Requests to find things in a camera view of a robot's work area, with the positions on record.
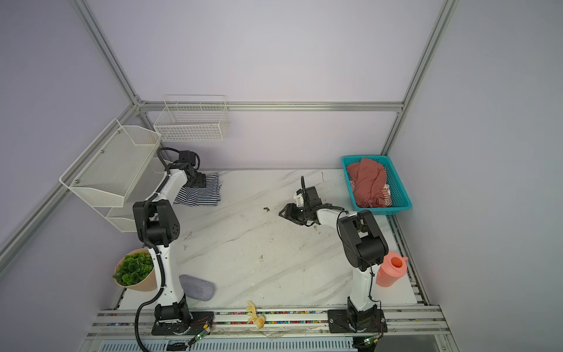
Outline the navy striped tank top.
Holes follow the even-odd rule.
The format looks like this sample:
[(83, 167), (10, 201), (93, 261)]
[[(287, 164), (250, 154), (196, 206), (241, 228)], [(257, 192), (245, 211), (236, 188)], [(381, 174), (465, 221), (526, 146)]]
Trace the navy striped tank top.
[(221, 201), (221, 181), (219, 174), (211, 173), (206, 174), (205, 188), (189, 188), (183, 187), (180, 189), (174, 202), (180, 205), (189, 207), (199, 206), (218, 206)]

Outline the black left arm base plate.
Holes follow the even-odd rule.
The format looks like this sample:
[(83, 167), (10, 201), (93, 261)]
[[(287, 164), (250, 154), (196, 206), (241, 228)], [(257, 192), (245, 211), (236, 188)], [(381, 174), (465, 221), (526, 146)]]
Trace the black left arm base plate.
[(193, 312), (178, 307), (155, 308), (153, 336), (195, 336), (204, 331), (205, 325), (212, 325), (215, 314), (209, 311)]

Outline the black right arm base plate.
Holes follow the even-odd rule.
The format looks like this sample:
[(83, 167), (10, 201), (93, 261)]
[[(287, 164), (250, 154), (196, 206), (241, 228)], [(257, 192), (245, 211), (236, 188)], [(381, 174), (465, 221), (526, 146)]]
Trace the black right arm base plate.
[(328, 328), (331, 333), (387, 333), (384, 311), (377, 304), (358, 311), (352, 303), (346, 309), (330, 309)]

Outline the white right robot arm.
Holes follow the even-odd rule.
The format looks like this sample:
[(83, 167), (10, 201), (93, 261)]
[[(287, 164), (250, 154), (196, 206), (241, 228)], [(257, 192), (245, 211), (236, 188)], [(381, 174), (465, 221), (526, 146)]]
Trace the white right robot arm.
[(279, 216), (299, 226), (321, 225), (335, 229), (347, 261), (353, 267), (349, 305), (357, 312), (378, 306), (372, 296), (372, 286), (376, 271), (389, 253), (389, 245), (370, 211), (347, 211), (323, 202), (314, 186), (302, 186), (294, 202), (287, 203)]

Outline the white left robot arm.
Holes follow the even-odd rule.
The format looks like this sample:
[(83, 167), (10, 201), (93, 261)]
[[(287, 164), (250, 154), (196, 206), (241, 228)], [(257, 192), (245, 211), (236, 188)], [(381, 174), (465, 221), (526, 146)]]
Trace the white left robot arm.
[(155, 191), (144, 201), (133, 204), (133, 217), (139, 240), (149, 249), (154, 261), (158, 293), (149, 301), (155, 303), (159, 321), (179, 321), (186, 306), (185, 293), (173, 258), (172, 242), (180, 236), (180, 222), (173, 204), (185, 187), (204, 188), (206, 176), (199, 172), (200, 158), (190, 150), (176, 150), (177, 160), (164, 161), (158, 148), (156, 155), (164, 166), (165, 175)]

